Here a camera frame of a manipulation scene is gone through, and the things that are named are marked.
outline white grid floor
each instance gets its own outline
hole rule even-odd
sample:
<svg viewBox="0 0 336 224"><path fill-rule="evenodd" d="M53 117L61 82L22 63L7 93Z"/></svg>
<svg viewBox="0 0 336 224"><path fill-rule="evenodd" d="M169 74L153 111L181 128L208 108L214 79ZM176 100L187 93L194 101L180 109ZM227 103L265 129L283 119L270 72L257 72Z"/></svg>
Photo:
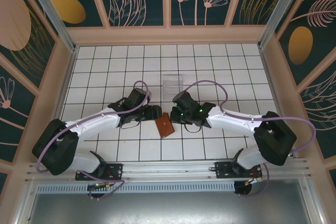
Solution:
<svg viewBox="0 0 336 224"><path fill-rule="evenodd" d="M224 108L247 114L276 111L256 45L155 45L80 47L69 85L62 121L97 113L109 103L127 97L137 80L152 92L151 104L170 113L172 102L162 97L162 75L183 75L185 87L197 80L215 80L228 92ZM214 84L189 90L193 99L218 104L225 98ZM96 151L106 161L160 161L233 158L252 139L235 132L204 127L189 133L174 124L175 133L165 139L154 121L132 129L111 129L84 141L79 148ZM190 131L197 127L188 126Z"/></svg>

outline black mounting plate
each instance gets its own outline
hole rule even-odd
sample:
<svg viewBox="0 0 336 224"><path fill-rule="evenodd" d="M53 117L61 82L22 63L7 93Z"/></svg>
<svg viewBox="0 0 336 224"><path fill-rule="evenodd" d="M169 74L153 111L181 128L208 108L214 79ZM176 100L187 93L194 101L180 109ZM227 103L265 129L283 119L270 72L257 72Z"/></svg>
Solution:
<svg viewBox="0 0 336 224"><path fill-rule="evenodd" d="M106 164L105 172L100 177L100 179L113 180L114 178L115 180L120 180L122 178L122 168L123 168L123 164ZM83 180L88 181L88 180L94 180L94 179L88 178L83 173L76 172L75 180L76 181L83 181Z"/></svg>
<svg viewBox="0 0 336 224"><path fill-rule="evenodd" d="M251 178L254 177L254 173L251 170L244 170L242 169L242 172L237 175L235 174L231 169L229 169L231 165L231 161L227 162L216 162L215 163L215 169L216 177L217 178ZM260 169L260 165L256 165L252 167L252 169L260 176L262 177L262 172Z"/></svg>

